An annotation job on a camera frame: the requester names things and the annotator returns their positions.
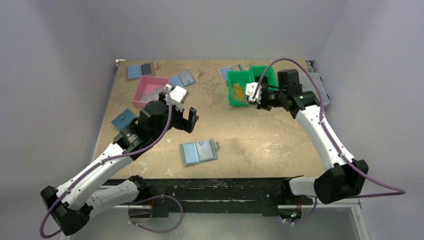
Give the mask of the green card holder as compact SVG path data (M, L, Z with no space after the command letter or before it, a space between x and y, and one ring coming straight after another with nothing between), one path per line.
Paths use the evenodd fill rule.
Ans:
M220 145L212 138L180 144L182 164L191 166L217 160Z

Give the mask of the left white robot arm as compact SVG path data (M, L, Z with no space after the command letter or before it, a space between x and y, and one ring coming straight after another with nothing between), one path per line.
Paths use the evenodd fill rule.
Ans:
M40 195L58 232L66 236L81 230L90 219L124 203L153 204L164 199L163 193L154 195L148 183L139 175L121 184L99 191L116 172L133 163L140 155L154 147L171 128L191 133L198 121L197 111L190 108L183 117L188 94L165 90L158 100L150 101L122 128L106 150L76 176L58 187L47 186Z

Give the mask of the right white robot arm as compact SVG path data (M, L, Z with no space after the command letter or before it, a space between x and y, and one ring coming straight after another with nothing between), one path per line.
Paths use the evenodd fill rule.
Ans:
M313 91L303 91L299 72L295 69L280 70L278 85L255 82L246 89L256 94L257 109L284 108L305 130L321 160L324 173L319 177L296 176L282 184L280 196L288 204L300 196L316 197L323 204L358 196L365 183L369 167L365 160L357 160L341 141L333 136L333 130Z

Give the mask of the cards in pink box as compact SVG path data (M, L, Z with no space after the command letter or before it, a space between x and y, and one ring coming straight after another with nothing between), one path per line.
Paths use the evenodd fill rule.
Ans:
M151 102L151 101L158 101L159 95L163 90L164 90L163 88L158 87L158 88L155 88L150 93L144 92L144 93L141 94L139 101L142 102L142 103L148 103L148 102Z

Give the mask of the blue card behind bin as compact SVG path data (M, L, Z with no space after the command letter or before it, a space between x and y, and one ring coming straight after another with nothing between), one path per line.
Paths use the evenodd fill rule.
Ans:
M221 77L221 80L224 83L228 82L228 73L229 72L239 72L239 71L245 71L246 67L240 63L240 64L236 64L230 67L221 67L217 69L217 72L219 74L219 76Z

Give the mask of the dark blue card holder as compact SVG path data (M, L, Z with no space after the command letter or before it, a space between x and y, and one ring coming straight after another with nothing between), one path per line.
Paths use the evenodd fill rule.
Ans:
M118 130L122 130L127 127L133 119L136 118L136 115L129 110L125 109L122 113L120 113L117 117L115 117L111 123Z

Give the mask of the right green bin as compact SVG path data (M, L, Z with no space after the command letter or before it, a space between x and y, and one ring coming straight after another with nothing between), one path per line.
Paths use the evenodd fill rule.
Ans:
M259 79L266 68L267 68L266 65L256 65L256 66L253 65L249 67L249 71L251 72L253 76L253 80L256 83L259 82ZM279 89L279 83L278 83L278 80L276 79L276 75L274 73L272 66L264 74L261 85L263 88L268 88L271 90Z

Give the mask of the green bin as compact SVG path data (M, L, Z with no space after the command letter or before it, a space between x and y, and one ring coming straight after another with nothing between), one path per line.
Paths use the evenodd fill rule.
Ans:
M259 82L259 79L266 68L267 68L266 65L256 65L256 66L253 65L249 67L249 71L251 72L253 76L253 80L256 83ZM274 73L272 66L264 74L261 85L263 88L268 88L271 90L279 89L279 83L278 83L278 80L276 79L276 75Z
M228 100L233 107L248 106L245 96L246 85L254 81L250 71L229 71L227 73Z

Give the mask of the clear compartment organizer box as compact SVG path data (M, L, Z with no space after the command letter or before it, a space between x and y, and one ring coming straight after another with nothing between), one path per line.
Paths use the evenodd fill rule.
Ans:
M328 95L328 93L327 93L327 91L326 91L326 89L324 87L324 83L323 83L323 80L322 80L321 76L317 72L311 72L309 75L311 76L313 82L318 87L319 93L322 96L321 103L324 106L329 105L330 104L330 98L329 98L329 95Z

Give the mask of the left green bin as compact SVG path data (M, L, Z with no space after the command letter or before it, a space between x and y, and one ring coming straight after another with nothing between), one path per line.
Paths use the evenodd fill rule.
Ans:
M229 71L227 73L228 100L233 107L248 106L245 96L246 85L254 81L250 71Z

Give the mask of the yellow item in bin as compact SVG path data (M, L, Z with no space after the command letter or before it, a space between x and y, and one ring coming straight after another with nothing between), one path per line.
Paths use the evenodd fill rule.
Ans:
M233 100L243 100L245 98L243 87L239 83L231 85L231 98Z

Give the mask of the pink open box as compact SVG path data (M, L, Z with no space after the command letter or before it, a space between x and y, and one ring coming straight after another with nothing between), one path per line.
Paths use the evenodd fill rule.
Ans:
M144 108L148 103L140 102L140 97L142 93L151 93L155 88L163 88L163 91L166 87L166 84L169 83L168 78L156 77L156 76L142 76L140 81L135 89L134 95L132 97L132 104L136 109Z

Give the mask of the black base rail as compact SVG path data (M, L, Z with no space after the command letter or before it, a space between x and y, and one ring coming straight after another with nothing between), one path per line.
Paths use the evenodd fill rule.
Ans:
M131 176L140 192L134 200L117 205L150 205L154 218L170 213L261 214L278 216L279 206L295 205L306 194L295 196L290 177L254 178L143 178Z

